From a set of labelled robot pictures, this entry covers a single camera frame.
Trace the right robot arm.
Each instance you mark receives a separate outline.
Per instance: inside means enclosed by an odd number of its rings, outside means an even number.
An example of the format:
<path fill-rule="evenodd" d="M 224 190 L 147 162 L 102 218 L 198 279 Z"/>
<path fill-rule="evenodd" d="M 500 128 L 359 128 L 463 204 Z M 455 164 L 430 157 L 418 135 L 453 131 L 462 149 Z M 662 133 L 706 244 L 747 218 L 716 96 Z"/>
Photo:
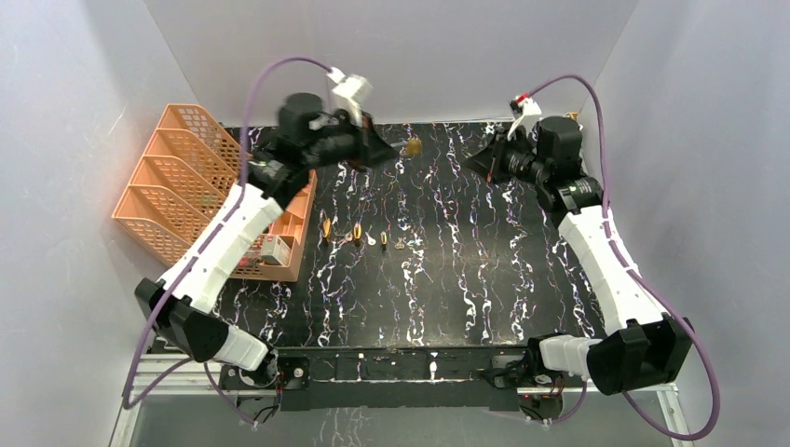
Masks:
<path fill-rule="evenodd" d="M 601 184 L 582 168 L 581 146 L 576 120 L 550 116 L 530 131 L 497 129 L 462 163 L 491 184 L 517 180 L 534 186 L 538 204 L 578 258 L 603 313 L 605 338 L 532 337 L 521 368 L 538 386 L 569 373 L 592 380 L 605 395 L 673 382 L 691 348 L 690 336 L 611 249 L 615 225 L 603 215 Z"/>

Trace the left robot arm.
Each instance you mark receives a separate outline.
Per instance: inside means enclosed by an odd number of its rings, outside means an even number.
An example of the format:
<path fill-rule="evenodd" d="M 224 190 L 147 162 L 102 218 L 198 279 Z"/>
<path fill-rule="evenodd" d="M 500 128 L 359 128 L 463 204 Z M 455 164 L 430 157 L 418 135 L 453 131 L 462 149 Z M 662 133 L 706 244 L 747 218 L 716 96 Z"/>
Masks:
<path fill-rule="evenodd" d="M 312 93 L 294 93 L 278 109 L 278 125 L 252 156 L 244 156 L 228 197 L 184 256 L 159 279 L 143 278 L 135 296 L 145 329 L 165 337 L 196 362 L 240 368 L 253 386 L 277 379 L 276 349 L 211 316 L 221 288 L 254 242 L 307 186 L 312 171 L 348 163 L 375 168 L 399 150 L 358 106 L 325 111 Z"/>

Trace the large brass padlock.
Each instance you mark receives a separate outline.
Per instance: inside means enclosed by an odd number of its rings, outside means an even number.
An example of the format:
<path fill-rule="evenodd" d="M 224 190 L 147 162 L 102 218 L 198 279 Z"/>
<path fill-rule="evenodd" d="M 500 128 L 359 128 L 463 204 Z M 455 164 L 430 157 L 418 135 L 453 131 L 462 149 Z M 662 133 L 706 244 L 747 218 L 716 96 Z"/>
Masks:
<path fill-rule="evenodd" d="M 334 218 L 327 211 L 320 212 L 320 238 L 324 246 L 328 246 L 333 241 Z"/>

